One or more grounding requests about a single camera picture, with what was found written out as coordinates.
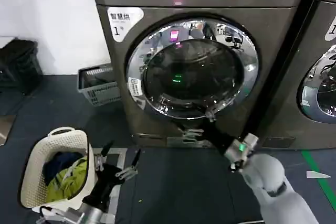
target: blue clothing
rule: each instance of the blue clothing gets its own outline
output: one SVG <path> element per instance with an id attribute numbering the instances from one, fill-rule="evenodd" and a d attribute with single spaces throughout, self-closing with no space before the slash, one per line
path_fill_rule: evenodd
<path id="1" fill-rule="evenodd" d="M 48 186 L 56 175 L 64 169 L 69 168 L 76 160 L 82 158 L 79 152 L 57 152 L 52 160 L 43 166 L 44 181 Z"/>

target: white wall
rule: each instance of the white wall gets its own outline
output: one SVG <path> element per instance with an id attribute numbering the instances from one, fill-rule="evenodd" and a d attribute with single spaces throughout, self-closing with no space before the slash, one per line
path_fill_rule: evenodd
<path id="1" fill-rule="evenodd" d="M 0 36 L 39 42 L 44 74 L 110 62 L 95 0 L 0 0 Z"/>

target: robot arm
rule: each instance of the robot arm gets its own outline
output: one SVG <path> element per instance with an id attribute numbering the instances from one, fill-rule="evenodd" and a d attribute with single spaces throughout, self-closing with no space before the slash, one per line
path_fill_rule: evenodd
<path id="1" fill-rule="evenodd" d="M 306 201 L 293 190 L 281 162 L 267 154 L 249 158 L 240 171 L 260 204 L 266 224 L 318 224 Z"/>
<path id="2" fill-rule="evenodd" d="M 254 192 L 261 215 L 266 224 L 318 224 L 306 201 L 293 190 L 285 176 L 281 162 L 267 154 L 255 154 L 258 138 L 247 134 L 242 142 L 221 133 L 214 121 L 206 120 L 201 129 L 181 129 L 186 139 L 208 140 L 231 162 L 232 172 L 239 172 Z M 91 194 L 83 199 L 78 210 L 66 212 L 44 207 L 70 224 L 98 224 L 107 210 L 109 195 L 116 185 L 121 185 L 137 174 L 140 151 L 132 165 L 124 170 L 104 164 Z"/>
<path id="3" fill-rule="evenodd" d="M 267 154 L 253 154 L 258 137 L 247 134 L 240 142 L 220 132 L 212 120 L 200 129 L 182 129 L 186 139 L 208 140 L 231 162 L 230 170 L 239 172 L 252 189 L 266 224 L 318 224 L 306 201 L 293 190 L 282 163 Z"/>

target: green clothing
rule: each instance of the green clothing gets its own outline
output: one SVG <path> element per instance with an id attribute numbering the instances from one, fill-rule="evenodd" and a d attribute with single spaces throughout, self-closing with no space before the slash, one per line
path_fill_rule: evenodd
<path id="1" fill-rule="evenodd" d="M 74 195 L 85 183 L 87 157 L 60 171 L 47 187 L 47 202 L 66 199 Z"/>

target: gray basket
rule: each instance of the gray basket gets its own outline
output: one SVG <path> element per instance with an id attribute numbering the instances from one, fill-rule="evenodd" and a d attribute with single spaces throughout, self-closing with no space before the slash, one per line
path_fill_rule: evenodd
<path id="1" fill-rule="evenodd" d="M 94 106 L 121 100 L 111 64 L 79 69 L 78 92 Z"/>

